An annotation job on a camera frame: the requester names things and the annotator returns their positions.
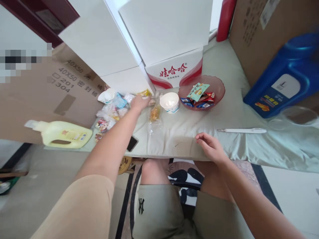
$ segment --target red bottle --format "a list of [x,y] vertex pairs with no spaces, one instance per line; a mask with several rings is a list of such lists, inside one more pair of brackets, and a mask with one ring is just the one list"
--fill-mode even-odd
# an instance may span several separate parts
[[228,38],[235,6],[236,0],[223,0],[216,41],[224,41]]

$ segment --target blue plastic jug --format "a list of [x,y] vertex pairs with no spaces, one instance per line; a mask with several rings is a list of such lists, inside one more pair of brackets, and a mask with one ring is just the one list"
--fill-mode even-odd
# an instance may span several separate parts
[[289,40],[244,97],[261,117],[277,115],[319,90],[319,34]]

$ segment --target detergent bottle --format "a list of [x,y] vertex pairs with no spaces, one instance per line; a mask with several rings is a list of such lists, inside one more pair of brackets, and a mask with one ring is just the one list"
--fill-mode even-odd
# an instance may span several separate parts
[[261,117],[277,115],[319,90],[319,34],[289,40],[244,97]]
[[59,148],[81,148],[93,134],[90,129],[63,121],[29,120],[24,126],[40,131],[44,145]]

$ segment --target yellow plastic bottle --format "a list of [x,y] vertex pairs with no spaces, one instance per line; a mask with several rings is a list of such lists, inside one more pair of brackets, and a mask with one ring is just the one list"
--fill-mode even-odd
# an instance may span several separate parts
[[44,145],[59,148],[81,148],[93,134],[90,129],[63,121],[29,120],[24,126],[40,131]]

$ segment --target beige shorts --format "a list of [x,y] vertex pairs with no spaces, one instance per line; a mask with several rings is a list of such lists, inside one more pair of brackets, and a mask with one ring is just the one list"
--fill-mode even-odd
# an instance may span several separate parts
[[238,207],[198,191],[193,220],[184,219],[179,187],[140,185],[133,238],[254,238]]

